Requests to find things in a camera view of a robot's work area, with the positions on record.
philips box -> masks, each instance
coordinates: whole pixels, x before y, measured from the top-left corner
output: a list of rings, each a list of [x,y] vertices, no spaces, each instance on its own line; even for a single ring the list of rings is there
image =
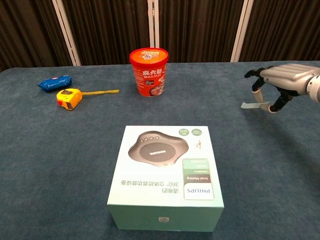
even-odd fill
[[[207,126],[126,126],[108,209],[119,229],[212,232],[224,209]]]

tape measure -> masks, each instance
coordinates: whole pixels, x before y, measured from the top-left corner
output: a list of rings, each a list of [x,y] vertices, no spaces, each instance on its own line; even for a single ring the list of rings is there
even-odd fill
[[[116,94],[119,91],[119,89],[115,89],[107,91],[81,92],[79,89],[76,88],[68,88],[58,92],[56,95],[56,100],[59,106],[67,110],[73,110],[78,105],[78,103],[81,102],[83,95]]]

blue tablecloth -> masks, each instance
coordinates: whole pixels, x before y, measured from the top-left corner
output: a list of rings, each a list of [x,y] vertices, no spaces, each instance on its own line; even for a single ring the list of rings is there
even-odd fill
[[[0,239],[320,239],[320,105],[295,97],[277,114],[252,103],[251,69],[320,61],[169,63],[161,96],[138,94],[130,65],[0,73]],[[37,84],[69,75],[73,111]],[[267,101],[279,92],[263,87]],[[214,232],[118,230],[107,208],[126,125],[208,126],[225,209]]]

robotic hand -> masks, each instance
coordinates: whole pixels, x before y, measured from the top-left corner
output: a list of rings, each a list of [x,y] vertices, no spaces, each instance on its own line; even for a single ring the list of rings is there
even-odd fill
[[[273,105],[261,106],[262,109],[276,113],[281,110],[293,97],[309,95],[320,103],[320,68],[301,64],[284,64],[259,68],[248,71],[244,77],[259,77],[252,85],[252,93],[259,103],[264,102],[261,87],[267,83],[278,89],[280,97]]]

curtain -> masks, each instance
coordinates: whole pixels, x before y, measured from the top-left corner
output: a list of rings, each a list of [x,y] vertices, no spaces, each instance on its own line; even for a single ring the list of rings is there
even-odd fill
[[[239,61],[320,60],[320,0],[254,0]]]
[[[159,0],[160,47],[170,62],[229,62],[243,0]]]
[[[82,65],[128,64],[150,46],[147,0],[64,0]]]
[[[52,0],[1,0],[0,35],[0,71],[72,65]]]

